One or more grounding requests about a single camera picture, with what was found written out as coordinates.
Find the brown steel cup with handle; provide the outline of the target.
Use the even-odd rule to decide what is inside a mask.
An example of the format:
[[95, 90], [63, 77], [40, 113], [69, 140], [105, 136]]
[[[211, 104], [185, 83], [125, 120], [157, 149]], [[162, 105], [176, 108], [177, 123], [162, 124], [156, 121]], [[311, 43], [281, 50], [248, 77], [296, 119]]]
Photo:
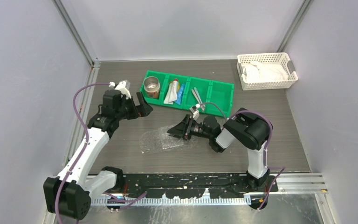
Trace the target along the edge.
[[152, 99], [158, 99], [160, 95], [160, 82], [154, 77], [147, 77], [144, 81], [144, 90], [146, 92], [147, 97]]

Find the clear oval acrylic tray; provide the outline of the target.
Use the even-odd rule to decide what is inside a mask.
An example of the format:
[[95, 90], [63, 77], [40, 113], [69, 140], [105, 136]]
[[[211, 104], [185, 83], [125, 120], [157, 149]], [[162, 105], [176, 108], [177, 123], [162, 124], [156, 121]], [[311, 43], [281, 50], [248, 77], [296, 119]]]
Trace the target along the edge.
[[156, 130], [145, 132], [139, 140], [142, 154], [164, 153], [197, 147], [198, 137], [193, 136], [190, 140], [183, 140], [182, 138], [171, 136], [167, 131], [174, 126], [163, 126]]

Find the clear acrylic toothbrush holder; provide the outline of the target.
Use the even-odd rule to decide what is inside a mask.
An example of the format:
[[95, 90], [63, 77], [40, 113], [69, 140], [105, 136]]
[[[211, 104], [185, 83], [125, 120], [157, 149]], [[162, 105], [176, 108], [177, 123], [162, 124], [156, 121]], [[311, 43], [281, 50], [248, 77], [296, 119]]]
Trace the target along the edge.
[[198, 144], [198, 138], [196, 141], [184, 141], [172, 137], [167, 133], [167, 130], [175, 125], [163, 126], [158, 129], [158, 148], [161, 151], [182, 150], [191, 147], [196, 147]]

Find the pink toothbrush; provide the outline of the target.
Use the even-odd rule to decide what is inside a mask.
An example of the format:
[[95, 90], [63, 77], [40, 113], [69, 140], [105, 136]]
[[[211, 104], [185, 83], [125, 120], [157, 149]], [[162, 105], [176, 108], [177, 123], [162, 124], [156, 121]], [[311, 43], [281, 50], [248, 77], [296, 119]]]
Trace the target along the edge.
[[198, 95], [197, 95], [197, 93], [196, 93], [196, 91], [195, 91], [194, 89], [192, 89], [192, 94], [193, 94], [193, 96], [195, 97], [197, 103], [198, 103], [199, 105], [201, 105], [202, 102], [200, 101], [200, 99], [199, 99], [199, 97], [198, 97]]

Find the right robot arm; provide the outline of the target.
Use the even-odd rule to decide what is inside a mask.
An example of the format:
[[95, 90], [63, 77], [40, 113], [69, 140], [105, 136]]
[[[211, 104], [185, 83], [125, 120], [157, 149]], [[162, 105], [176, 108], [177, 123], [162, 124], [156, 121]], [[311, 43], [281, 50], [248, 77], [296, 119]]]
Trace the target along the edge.
[[272, 131], [272, 123], [262, 114], [240, 108], [223, 125], [214, 116], [206, 116], [199, 123], [193, 115], [186, 115], [167, 133], [184, 140], [190, 140], [193, 136], [208, 139], [209, 146], [217, 153], [224, 152], [235, 140], [239, 141], [248, 154], [248, 187], [257, 192], [266, 186], [270, 173], [266, 150]]

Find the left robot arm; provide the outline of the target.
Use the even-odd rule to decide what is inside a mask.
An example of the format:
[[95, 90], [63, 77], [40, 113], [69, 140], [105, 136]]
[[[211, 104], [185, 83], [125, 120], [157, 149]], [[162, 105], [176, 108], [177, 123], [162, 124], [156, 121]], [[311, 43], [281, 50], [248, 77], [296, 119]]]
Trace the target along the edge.
[[108, 190], [119, 193], [124, 189], [125, 178], [119, 168], [106, 166], [91, 180], [87, 180], [87, 176], [120, 121], [146, 117], [152, 112], [153, 108], [141, 92], [137, 92], [137, 98], [139, 105], [120, 90], [104, 93], [103, 102], [89, 120], [86, 134], [73, 157], [57, 177], [48, 177], [43, 184], [48, 212], [80, 221], [87, 216], [94, 199]]

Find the white toothpaste tube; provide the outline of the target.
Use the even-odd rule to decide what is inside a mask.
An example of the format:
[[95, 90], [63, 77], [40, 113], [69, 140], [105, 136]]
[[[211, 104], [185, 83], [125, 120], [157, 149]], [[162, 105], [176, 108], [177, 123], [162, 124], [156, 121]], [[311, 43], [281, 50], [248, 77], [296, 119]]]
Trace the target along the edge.
[[164, 104], [172, 105], [173, 102], [177, 99], [177, 81], [178, 79], [174, 79], [171, 83], [169, 83], [168, 91], [164, 99]]

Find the blue toothpaste tube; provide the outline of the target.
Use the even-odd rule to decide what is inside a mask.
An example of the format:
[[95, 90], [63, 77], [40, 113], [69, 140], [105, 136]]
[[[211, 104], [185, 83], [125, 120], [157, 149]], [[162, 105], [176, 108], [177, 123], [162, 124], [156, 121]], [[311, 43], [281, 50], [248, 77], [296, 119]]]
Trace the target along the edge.
[[177, 99], [174, 101], [174, 103], [181, 105], [182, 97], [184, 94], [184, 89], [186, 87], [186, 84], [182, 84], [177, 92]]

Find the white cloth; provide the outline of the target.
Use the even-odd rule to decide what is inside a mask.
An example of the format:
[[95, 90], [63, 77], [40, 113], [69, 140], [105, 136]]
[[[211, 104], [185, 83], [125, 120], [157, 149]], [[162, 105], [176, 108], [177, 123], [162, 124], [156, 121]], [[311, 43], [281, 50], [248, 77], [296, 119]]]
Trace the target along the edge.
[[279, 64], [267, 64], [251, 61], [242, 65], [243, 79], [246, 83], [264, 83], [287, 81], [289, 75]]

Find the white perforated plastic basket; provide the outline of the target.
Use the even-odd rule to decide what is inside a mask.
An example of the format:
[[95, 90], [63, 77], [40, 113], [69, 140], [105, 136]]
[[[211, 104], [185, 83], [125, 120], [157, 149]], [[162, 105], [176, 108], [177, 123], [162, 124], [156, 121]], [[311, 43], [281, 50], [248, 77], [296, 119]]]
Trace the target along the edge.
[[244, 91], [288, 89], [298, 80], [293, 62], [285, 52], [240, 54], [237, 70]]

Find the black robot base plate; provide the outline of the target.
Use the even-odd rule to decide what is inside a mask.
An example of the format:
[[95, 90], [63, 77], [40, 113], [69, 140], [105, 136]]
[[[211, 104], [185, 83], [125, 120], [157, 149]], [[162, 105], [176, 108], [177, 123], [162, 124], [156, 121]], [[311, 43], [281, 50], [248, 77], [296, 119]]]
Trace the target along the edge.
[[264, 209], [268, 203], [267, 193], [277, 192], [273, 175], [257, 182], [248, 174], [239, 173], [184, 173], [184, 174], [125, 174], [119, 183], [108, 190], [120, 199], [138, 198], [145, 194], [147, 199], [239, 199], [246, 193], [255, 193], [251, 208]]

